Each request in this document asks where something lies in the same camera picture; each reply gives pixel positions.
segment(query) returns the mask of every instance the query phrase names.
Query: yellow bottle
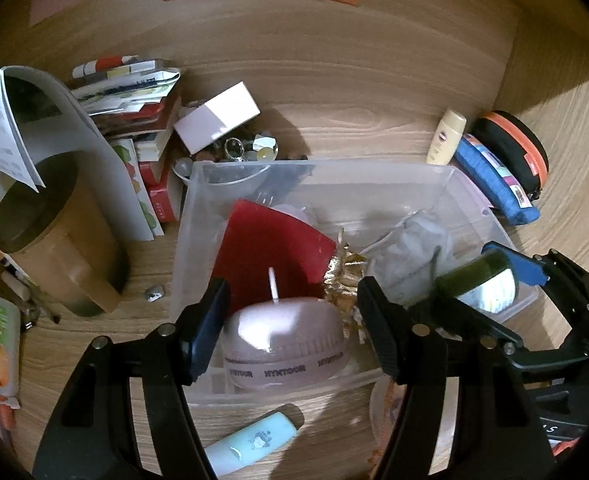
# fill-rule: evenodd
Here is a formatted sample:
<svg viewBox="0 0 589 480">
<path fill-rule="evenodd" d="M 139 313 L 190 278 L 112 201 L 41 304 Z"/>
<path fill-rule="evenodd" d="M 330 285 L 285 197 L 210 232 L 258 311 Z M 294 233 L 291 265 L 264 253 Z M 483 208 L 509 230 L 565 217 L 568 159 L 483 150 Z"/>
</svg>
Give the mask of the yellow bottle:
<svg viewBox="0 0 589 480">
<path fill-rule="evenodd" d="M 448 164 L 459 145 L 466 118 L 460 113 L 448 108 L 436 127 L 436 132 L 427 152 L 426 163 L 444 166 Z"/>
</svg>

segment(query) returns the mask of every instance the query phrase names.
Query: stack of books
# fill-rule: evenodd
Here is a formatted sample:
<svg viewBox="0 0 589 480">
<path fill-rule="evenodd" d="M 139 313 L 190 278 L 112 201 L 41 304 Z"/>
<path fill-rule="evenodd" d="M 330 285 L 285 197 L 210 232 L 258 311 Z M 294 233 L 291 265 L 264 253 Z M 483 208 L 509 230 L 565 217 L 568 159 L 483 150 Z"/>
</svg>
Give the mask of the stack of books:
<svg viewBox="0 0 589 480">
<path fill-rule="evenodd" d="M 178 219 L 183 191 L 167 182 L 174 176 L 167 146 L 182 111 L 180 69 L 165 59 L 118 56 L 78 66 L 72 76 L 72 94 L 128 168 L 150 229 L 162 234 L 161 222 Z M 156 203 L 168 194 L 174 215 Z"/>
</svg>

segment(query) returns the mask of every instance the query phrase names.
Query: blue pencil case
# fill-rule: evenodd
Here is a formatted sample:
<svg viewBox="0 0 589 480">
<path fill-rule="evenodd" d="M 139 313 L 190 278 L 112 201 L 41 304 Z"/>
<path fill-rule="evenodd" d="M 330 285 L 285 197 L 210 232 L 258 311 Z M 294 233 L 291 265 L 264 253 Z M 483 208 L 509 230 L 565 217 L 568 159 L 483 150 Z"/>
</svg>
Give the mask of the blue pencil case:
<svg viewBox="0 0 589 480">
<path fill-rule="evenodd" d="M 525 225 L 539 218 L 539 210 L 532 205 L 519 181 L 474 136 L 465 134 L 461 138 L 454 157 L 510 225 Z"/>
</svg>

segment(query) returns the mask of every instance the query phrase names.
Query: gold foil decoration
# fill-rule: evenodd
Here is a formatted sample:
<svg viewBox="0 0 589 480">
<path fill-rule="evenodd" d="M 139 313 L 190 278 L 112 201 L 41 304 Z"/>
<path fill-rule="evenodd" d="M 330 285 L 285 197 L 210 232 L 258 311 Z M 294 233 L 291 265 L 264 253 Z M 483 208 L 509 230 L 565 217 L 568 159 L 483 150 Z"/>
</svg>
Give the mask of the gold foil decoration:
<svg viewBox="0 0 589 480">
<path fill-rule="evenodd" d="M 343 332 L 357 329 L 359 341 L 365 343 L 367 338 L 361 313 L 356 306 L 356 289 L 365 275 L 368 259 L 354 253 L 343 240 L 343 227 L 338 232 L 337 253 L 330 260 L 323 278 L 325 300 L 333 303 L 341 312 Z"/>
</svg>

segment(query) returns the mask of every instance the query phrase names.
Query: transparent plastic bin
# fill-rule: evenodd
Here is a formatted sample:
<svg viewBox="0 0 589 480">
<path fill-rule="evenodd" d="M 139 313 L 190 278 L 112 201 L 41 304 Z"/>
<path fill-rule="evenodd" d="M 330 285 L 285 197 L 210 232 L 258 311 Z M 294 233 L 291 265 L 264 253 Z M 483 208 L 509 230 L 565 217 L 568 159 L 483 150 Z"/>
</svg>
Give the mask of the transparent plastic bin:
<svg viewBox="0 0 589 480">
<path fill-rule="evenodd" d="M 465 263 L 495 240 L 513 248 L 479 191 L 452 166 L 391 160 L 312 160 L 215 164 L 198 162 L 190 178 L 172 275 L 171 317 L 197 303 L 206 291 L 226 222 L 235 200 L 306 207 L 317 229 L 336 239 L 339 228 L 353 250 L 382 238 L 406 215 L 436 214 L 455 239 L 454 256 Z M 503 322 L 532 303 L 538 288 L 519 284 L 513 306 L 494 319 Z M 336 376 L 287 392 L 249 392 L 226 375 L 220 346 L 206 373 L 186 387 L 191 404 L 277 404 L 337 393 L 381 377 L 371 345 L 349 342 L 350 360 Z"/>
</svg>

